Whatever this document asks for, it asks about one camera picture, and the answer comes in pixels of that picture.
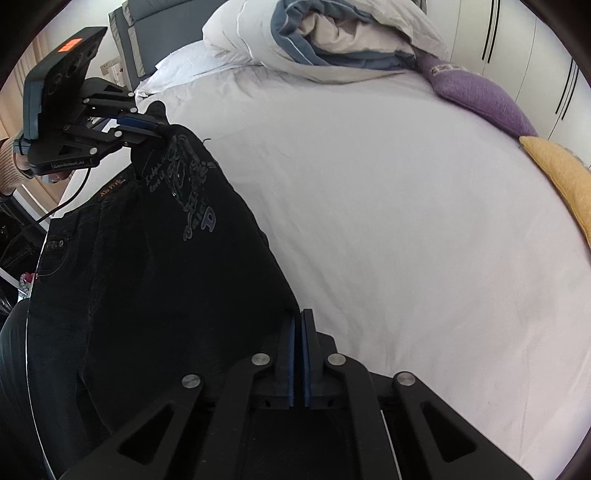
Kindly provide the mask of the person's left hand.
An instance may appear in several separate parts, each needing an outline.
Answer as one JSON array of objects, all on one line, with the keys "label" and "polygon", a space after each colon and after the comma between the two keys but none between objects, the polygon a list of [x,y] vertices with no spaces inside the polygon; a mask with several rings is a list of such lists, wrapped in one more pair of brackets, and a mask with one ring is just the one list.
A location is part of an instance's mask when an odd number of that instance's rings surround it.
[{"label": "person's left hand", "polygon": [[0,190],[5,197],[11,196],[20,185],[33,177],[27,156],[20,152],[16,136],[1,143],[0,168]]}]

